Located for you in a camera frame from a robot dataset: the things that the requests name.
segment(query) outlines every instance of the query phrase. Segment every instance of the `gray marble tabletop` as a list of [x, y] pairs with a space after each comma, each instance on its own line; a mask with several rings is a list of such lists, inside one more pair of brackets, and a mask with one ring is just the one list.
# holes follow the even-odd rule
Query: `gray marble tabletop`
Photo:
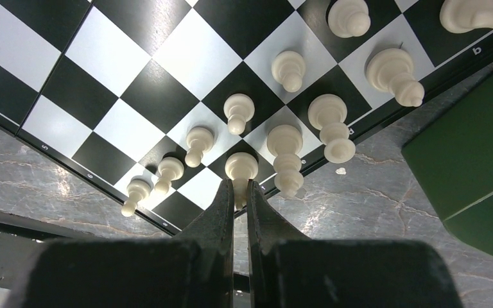
[[[375, 134], [342, 165], [305, 178], [270, 204], [315, 239], [405, 238], [434, 246], [466, 307], [493, 307], [493, 257], [449, 235], [400, 154], [403, 144], [493, 71], [493, 64]], [[0, 130], [0, 211], [107, 238], [168, 237]], [[236, 220], [234, 269], [248, 273], [246, 216]]]

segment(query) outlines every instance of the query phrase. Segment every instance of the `white chess piece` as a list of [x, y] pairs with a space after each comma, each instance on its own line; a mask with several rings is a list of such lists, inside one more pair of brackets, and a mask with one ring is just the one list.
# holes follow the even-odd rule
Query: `white chess piece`
[[439, 19], [441, 25], [452, 33], [493, 29], [493, 0], [445, 0]]
[[305, 60], [294, 51], [281, 52], [271, 64], [273, 78], [290, 93], [301, 89], [305, 70]]
[[122, 215], [130, 217], [135, 213], [141, 200], [147, 199], [151, 191], [150, 185], [142, 180], [132, 180], [127, 187], [128, 199], [122, 206]]
[[154, 185], [154, 192], [163, 196], [169, 192], [171, 181], [182, 178], [182, 175], [184, 174], [184, 165], [180, 160], [174, 157], [166, 157], [159, 163], [158, 172], [160, 177], [158, 178], [156, 185]]
[[324, 157], [335, 164], [349, 161], [356, 152], [354, 142], [349, 140], [347, 106], [338, 96], [321, 95], [309, 105], [309, 122], [320, 130], [320, 140], [326, 145]]
[[371, 26], [364, 0], [337, 0], [328, 13], [328, 26], [338, 37], [361, 37]]
[[254, 117], [254, 102], [244, 94], [233, 94], [224, 103], [224, 114], [228, 118], [228, 131], [241, 135]]
[[248, 180], [258, 174], [258, 161], [248, 153], [235, 153], [226, 160], [226, 175], [233, 180], [235, 208], [241, 210], [247, 205]]
[[406, 107], [418, 107], [424, 87], [413, 76], [413, 58], [404, 50], [390, 48], [378, 53], [367, 65], [366, 78], [375, 89], [389, 92]]
[[184, 160], [188, 167], [195, 168], [201, 164], [203, 154], [212, 149], [214, 136], [205, 128], [194, 127], [186, 135], [186, 144], [189, 150]]
[[285, 196], [295, 196], [303, 186], [303, 176], [299, 173], [301, 160], [297, 156], [302, 147], [301, 133], [290, 125], [277, 126], [267, 136], [267, 148], [276, 156], [273, 162], [277, 172], [275, 186]]

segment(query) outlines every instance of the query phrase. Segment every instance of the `chess piece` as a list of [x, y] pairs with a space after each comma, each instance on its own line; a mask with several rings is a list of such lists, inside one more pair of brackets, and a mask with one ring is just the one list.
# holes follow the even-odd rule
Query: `chess piece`
[[277, 172], [275, 186], [285, 196], [295, 196], [303, 186], [303, 176], [299, 173], [301, 160], [297, 156], [302, 147], [301, 133], [290, 125], [277, 126], [267, 136], [267, 148], [276, 156], [273, 162]]
[[147, 199], [151, 191], [150, 185], [142, 180], [132, 180], [127, 187], [128, 199], [122, 206], [122, 215], [130, 217], [135, 213], [141, 200]]
[[271, 64], [273, 78], [290, 93], [301, 89], [305, 70], [305, 60], [294, 51], [281, 52]]
[[493, 29], [493, 0], [445, 0], [439, 19], [441, 25], [452, 33]]
[[203, 154], [212, 149], [214, 136], [205, 128], [194, 127], [186, 135], [186, 144], [189, 150], [184, 160], [188, 167], [195, 168], [201, 164]]
[[371, 59], [366, 78], [375, 89], [393, 94], [400, 105], [418, 107], [424, 87], [413, 76], [413, 68], [413, 59], [406, 51], [390, 48]]
[[248, 180], [258, 174], [258, 161], [248, 153], [235, 153], [226, 160], [226, 175], [233, 181], [235, 208], [247, 205]]
[[184, 174], [184, 165], [174, 157], [166, 157], [158, 165], [160, 178], [154, 185], [154, 192], [161, 196], [167, 194], [171, 188], [171, 181], [182, 178]]
[[349, 140], [349, 128], [343, 122], [347, 118], [347, 106], [338, 96], [321, 95], [309, 105], [309, 122], [320, 130], [320, 140], [326, 145], [324, 157], [335, 164], [349, 161], [356, 152]]
[[361, 37], [371, 26], [364, 0], [337, 0], [328, 13], [328, 26], [338, 37]]
[[224, 103], [224, 114], [228, 118], [228, 131], [241, 135], [254, 117], [254, 102], [244, 94], [233, 94]]

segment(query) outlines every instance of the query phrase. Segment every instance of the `black square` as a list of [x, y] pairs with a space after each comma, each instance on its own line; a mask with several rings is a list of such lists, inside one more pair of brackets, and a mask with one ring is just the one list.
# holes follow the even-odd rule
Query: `black square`
[[94, 132], [76, 151], [73, 160], [111, 185], [135, 165], [131, 158]]
[[444, 0], [422, 0], [404, 13], [434, 66], [445, 62], [490, 31], [475, 29], [460, 34], [448, 32], [439, 21], [443, 2]]
[[199, 0], [194, 8], [242, 59], [294, 12], [287, 0]]
[[184, 0], [104, 0], [95, 7], [151, 56], [191, 9]]
[[0, 113], [20, 125], [37, 98], [37, 92], [0, 67]]
[[61, 52], [90, 7], [86, 0], [0, 0], [0, 4]]
[[347, 106], [345, 124], [353, 122], [371, 110], [371, 106], [362, 94], [337, 65], [287, 105], [316, 136], [320, 135], [320, 130], [309, 123], [307, 112], [311, 102], [322, 94], [337, 95], [345, 102]]
[[371, 26], [361, 37], [340, 38], [330, 30], [327, 15], [336, 0], [307, 0], [298, 8], [298, 13], [335, 60], [341, 62], [401, 14], [394, 0], [365, 1], [369, 7]]
[[148, 62], [122, 94], [122, 99], [164, 133], [199, 103], [154, 60]]
[[212, 164], [209, 165], [209, 169], [216, 173], [216, 175], [220, 178], [228, 178], [225, 170], [226, 161], [231, 155], [239, 152], [251, 154], [258, 161], [258, 175], [254, 178], [256, 182], [263, 182], [275, 173], [273, 166], [244, 140], [239, 141], [226, 153], [218, 157], [214, 162], [212, 162]]
[[224, 103], [233, 94], [245, 94], [254, 102], [254, 117], [246, 123], [242, 137], [248, 135], [274, 113], [279, 111], [284, 103], [271, 89], [254, 73], [246, 63], [241, 62], [220, 84], [214, 88], [203, 103], [209, 107], [222, 121], [227, 123], [224, 114]]
[[203, 165], [191, 168], [188, 167], [184, 161], [186, 157], [186, 150], [180, 147], [171, 138], [165, 136], [158, 144], [156, 144], [152, 150], [150, 150], [144, 157], [139, 161], [143, 167], [148, 171], [156, 174], [158, 172], [158, 164], [165, 157], [175, 157], [180, 160], [184, 165], [184, 174], [182, 178], [172, 181], [171, 186], [174, 189], [179, 189], [181, 186], [190, 181], [194, 176], [196, 176], [201, 170], [203, 170]]
[[118, 100], [110, 90], [64, 56], [42, 95], [92, 130]]
[[162, 203], [158, 204], [152, 212], [180, 229], [184, 229], [201, 215], [203, 210], [188, 200], [188, 198], [182, 196], [178, 191], [175, 191], [171, 196], [163, 200]]

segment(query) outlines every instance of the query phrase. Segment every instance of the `white object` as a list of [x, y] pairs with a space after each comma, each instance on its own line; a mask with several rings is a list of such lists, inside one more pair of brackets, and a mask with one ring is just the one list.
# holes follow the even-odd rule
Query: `white object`
[[328, 13], [328, 26], [338, 37], [361, 37], [371, 26], [364, 0], [337, 0]]
[[224, 114], [228, 118], [228, 131], [241, 135], [254, 117], [254, 102], [244, 94], [233, 94], [224, 103]]
[[258, 161], [248, 153], [235, 153], [226, 160], [225, 170], [233, 181], [235, 208], [241, 210], [247, 204], [248, 180], [258, 174]]
[[424, 87], [413, 76], [413, 58], [404, 50], [390, 48], [378, 53], [367, 65], [366, 78], [375, 89], [389, 92], [405, 107], [418, 107]]
[[493, 0], [445, 0], [439, 19], [441, 25], [452, 33], [493, 29]]
[[277, 172], [275, 186], [285, 196], [295, 196], [303, 186], [303, 176], [299, 173], [301, 160], [297, 156], [302, 147], [301, 133], [290, 125], [279, 125], [267, 136], [267, 148], [276, 156], [273, 161], [273, 168]]
[[184, 165], [174, 157], [166, 157], [159, 163], [158, 172], [160, 173], [160, 178], [154, 185], [154, 191], [156, 194], [163, 196], [169, 192], [171, 181], [182, 178]]
[[132, 180], [127, 187], [128, 199], [122, 206], [122, 215], [130, 217], [135, 213], [141, 200], [147, 199], [151, 191], [150, 185], [142, 180]]
[[273, 78], [290, 93], [301, 89], [305, 70], [305, 60], [294, 51], [281, 52], [271, 64]]
[[309, 105], [309, 122], [320, 130], [320, 140], [326, 145], [324, 157], [335, 164], [349, 161], [356, 152], [349, 140], [349, 128], [343, 124], [347, 118], [345, 102], [333, 94], [321, 95]]
[[186, 144], [189, 148], [185, 158], [186, 164], [195, 168], [201, 164], [203, 154], [214, 146], [214, 136], [206, 128], [194, 127], [186, 135]]

